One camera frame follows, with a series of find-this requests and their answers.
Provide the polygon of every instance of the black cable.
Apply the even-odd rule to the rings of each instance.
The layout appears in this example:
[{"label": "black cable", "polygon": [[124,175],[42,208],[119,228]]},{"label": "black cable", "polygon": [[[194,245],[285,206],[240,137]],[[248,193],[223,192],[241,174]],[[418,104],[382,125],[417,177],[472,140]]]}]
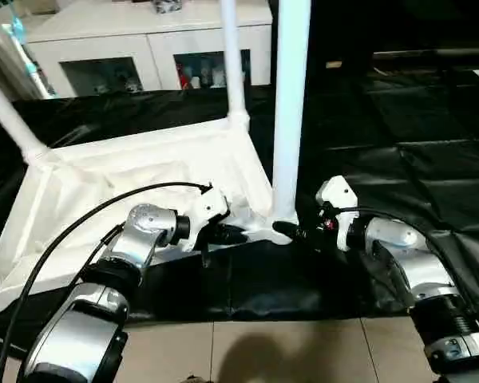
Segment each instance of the black cable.
[{"label": "black cable", "polygon": [[470,309],[473,311],[474,315],[476,316],[476,319],[479,321],[479,308],[475,304],[475,301],[472,297],[472,295],[469,293],[468,289],[464,286],[462,286],[461,280],[458,278],[456,275],[456,272],[454,271],[452,265],[450,264],[447,256],[445,255],[445,252],[441,245],[438,243],[438,241],[433,238],[431,235],[427,234],[425,230],[421,229],[419,226],[417,226],[414,223],[409,222],[408,220],[386,212],[386,211],[380,211],[378,209],[374,209],[372,207],[341,207],[341,208],[331,208],[330,210],[327,210],[326,213],[330,214],[331,216],[336,216],[341,213],[347,213],[347,212],[352,212],[352,211],[357,211],[360,213],[370,213],[372,215],[377,215],[380,217],[384,218],[389,218],[389,219],[396,219],[398,221],[403,222],[404,224],[412,227],[414,230],[418,231],[421,233],[426,241],[430,243],[433,247],[434,250],[438,253],[438,258],[441,260],[442,264],[446,268],[446,270],[453,276],[454,283],[456,285],[456,288],[460,291],[461,296],[466,300],[467,304],[470,306]]},{"label": "black cable", "polygon": [[[2,349],[2,344],[3,342],[0,341],[0,349]],[[11,347],[9,348],[9,357],[12,357],[13,359],[22,361],[23,359],[25,359],[26,355],[27,355],[27,352],[20,347],[11,345]]]},{"label": "black cable", "polygon": [[137,188],[132,191],[127,191],[126,193],[118,195],[117,197],[113,197],[112,199],[109,199],[108,201],[105,201],[104,203],[101,203],[100,205],[96,206],[94,209],[92,209],[91,211],[87,212],[85,215],[83,215],[82,217],[74,221],[46,248],[44,253],[42,253],[41,257],[39,258],[38,262],[35,264],[34,268],[32,269],[28,279],[26,280],[23,290],[20,293],[20,296],[18,298],[18,302],[16,303],[16,306],[14,307],[14,312],[12,313],[10,317],[10,322],[7,327],[6,336],[3,338],[3,345],[2,345],[2,349],[0,350],[0,383],[2,383],[3,376],[6,371],[7,355],[9,353],[10,343],[12,341],[14,326],[16,325],[16,322],[19,319],[19,314],[21,313],[23,304],[25,303],[28,297],[30,289],[32,288],[32,285],[34,284],[35,279],[39,274],[39,271],[42,269],[43,265],[46,263],[46,260],[51,255],[51,253],[57,248],[57,246],[64,240],[65,237],[67,237],[72,231],[74,231],[87,219],[96,215],[98,212],[105,209],[106,207],[122,199],[128,198],[131,195],[146,192],[147,190],[152,190],[157,188],[166,188],[170,186],[187,186],[190,188],[199,188],[202,193],[207,192],[211,188],[211,186],[194,184],[190,182],[166,182],[162,184],[153,184],[149,186],[144,186],[142,188]]},{"label": "black cable", "polygon": [[[124,225],[125,223],[123,222],[120,225],[114,226],[108,233],[105,234],[103,238],[100,239],[97,246],[94,247],[94,250],[92,250],[89,257],[85,260],[85,263],[83,264],[83,266],[74,275],[73,279],[71,279],[71,282],[69,283],[69,285],[65,287],[66,294],[64,295],[62,300],[55,306],[54,312],[48,315],[48,320],[55,314],[55,312],[57,312],[58,308],[62,306],[62,304],[71,294],[71,291],[73,291],[73,288],[76,286],[78,279],[80,279],[81,277],[81,272],[93,261],[94,257],[96,257],[97,253],[101,250],[101,248],[103,248],[104,245],[108,245],[110,241],[112,241],[112,239],[122,231],[122,229],[124,228]],[[24,358],[22,360],[22,363],[20,364],[18,375],[16,375],[16,383],[21,383],[22,381],[23,373],[25,372],[25,363],[26,363],[26,359]]]}]

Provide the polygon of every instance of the white cabinet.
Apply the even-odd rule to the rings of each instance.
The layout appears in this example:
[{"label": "white cabinet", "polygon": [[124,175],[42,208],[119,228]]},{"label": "white cabinet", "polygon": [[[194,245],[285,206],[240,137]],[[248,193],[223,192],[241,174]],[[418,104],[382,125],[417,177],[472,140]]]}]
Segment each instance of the white cabinet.
[{"label": "white cabinet", "polygon": [[161,89],[141,34],[35,42],[29,48],[59,97]]},{"label": "white cabinet", "polygon": [[[267,0],[236,1],[246,81],[269,84]],[[184,0],[171,14],[157,14],[151,2],[76,0],[28,43],[59,97],[181,89],[191,77],[203,87],[224,86],[219,0]]]}]

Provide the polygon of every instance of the floor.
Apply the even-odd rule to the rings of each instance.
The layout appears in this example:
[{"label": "floor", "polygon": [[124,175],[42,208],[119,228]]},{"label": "floor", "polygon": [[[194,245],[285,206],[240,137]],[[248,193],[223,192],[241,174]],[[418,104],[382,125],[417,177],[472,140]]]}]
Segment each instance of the floor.
[{"label": "floor", "polygon": [[[129,329],[116,382],[431,383],[408,318],[215,322]],[[15,381],[9,361],[5,383]]]}]

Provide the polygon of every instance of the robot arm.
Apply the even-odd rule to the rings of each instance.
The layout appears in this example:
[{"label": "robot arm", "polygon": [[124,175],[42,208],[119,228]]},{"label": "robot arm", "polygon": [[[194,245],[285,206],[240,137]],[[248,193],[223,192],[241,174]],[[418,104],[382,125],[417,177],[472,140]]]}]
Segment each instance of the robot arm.
[{"label": "robot arm", "polygon": [[113,381],[128,339],[124,325],[129,303],[155,248],[181,239],[195,242],[192,237],[210,218],[227,211],[225,198],[216,189],[204,193],[188,215],[151,204],[135,206],[123,231],[96,263],[83,270],[83,282],[75,286],[38,336],[19,381]]},{"label": "robot arm", "polygon": [[[383,262],[440,382],[479,383],[479,324],[426,238],[397,220],[359,216],[354,211],[357,197],[341,176],[324,183],[316,200],[321,207],[316,227],[303,230],[275,223],[274,229],[310,240],[316,250],[320,250],[318,238],[333,234],[339,250],[364,250],[366,256]],[[349,211],[333,213],[341,208]]]}]

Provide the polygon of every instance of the black mat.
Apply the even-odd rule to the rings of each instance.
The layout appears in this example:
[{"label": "black mat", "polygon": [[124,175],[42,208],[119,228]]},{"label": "black mat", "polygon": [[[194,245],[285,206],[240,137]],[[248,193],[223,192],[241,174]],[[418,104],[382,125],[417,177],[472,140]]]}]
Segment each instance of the black mat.
[{"label": "black mat", "polygon": [[[479,304],[479,78],[473,73],[420,77],[341,77],[307,94],[299,168],[300,218],[314,194],[344,175],[361,205],[404,215],[440,239]],[[251,138],[271,178],[275,94],[247,94]],[[154,92],[17,103],[28,125],[52,147],[221,118],[222,89]],[[25,169],[0,129],[0,232]],[[253,243],[148,272],[133,321],[303,320],[401,313],[369,278],[362,255],[330,248]],[[21,339],[35,336],[60,292],[31,297]],[[10,310],[0,314],[0,333]]]}]

